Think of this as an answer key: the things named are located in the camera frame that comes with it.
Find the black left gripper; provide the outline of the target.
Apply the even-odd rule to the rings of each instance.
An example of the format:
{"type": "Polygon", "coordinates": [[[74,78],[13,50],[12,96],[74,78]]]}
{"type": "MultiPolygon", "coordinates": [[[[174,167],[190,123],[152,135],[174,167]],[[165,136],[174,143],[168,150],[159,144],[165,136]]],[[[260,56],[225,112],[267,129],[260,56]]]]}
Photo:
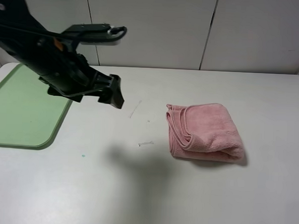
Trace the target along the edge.
{"type": "Polygon", "coordinates": [[[121,93],[121,78],[118,75],[105,75],[90,67],[86,58],[74,54],[64,63],[64,67],[49,75],[39,77],[49,85],[48,94],[65,97],[80,102],[84,96],[98,97],[98,102],[121,109],[124,98],[121,93]]]}

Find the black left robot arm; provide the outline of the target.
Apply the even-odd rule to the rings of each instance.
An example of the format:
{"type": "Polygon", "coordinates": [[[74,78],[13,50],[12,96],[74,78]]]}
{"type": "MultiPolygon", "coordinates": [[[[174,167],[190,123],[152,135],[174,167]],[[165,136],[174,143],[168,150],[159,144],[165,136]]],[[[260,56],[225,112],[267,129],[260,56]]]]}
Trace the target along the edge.
{"type": "Polygon", "coordinates": [[[76,49],[80,44],[114,46],[126,33],[126,27],[110,24],[74,24],[51,32],[31,15],[25,0],[0,0],[0,48],[37,73],[52,96],[76,102],[95,96],[120,109],[120,77],[93,69],[76,49]]]}

